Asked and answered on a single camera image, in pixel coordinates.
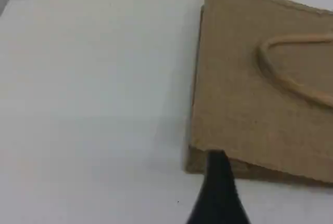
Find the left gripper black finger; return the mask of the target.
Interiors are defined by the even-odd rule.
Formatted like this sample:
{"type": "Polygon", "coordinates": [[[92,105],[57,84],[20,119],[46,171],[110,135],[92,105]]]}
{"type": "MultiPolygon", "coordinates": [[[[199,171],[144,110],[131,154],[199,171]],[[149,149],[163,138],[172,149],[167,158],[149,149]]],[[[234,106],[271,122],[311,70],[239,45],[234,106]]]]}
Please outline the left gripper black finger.
{"type": "Polygon", "coordinates": [[[208,152],[204,181],[187,223],[250,223],[224,151],[208,152]]]}

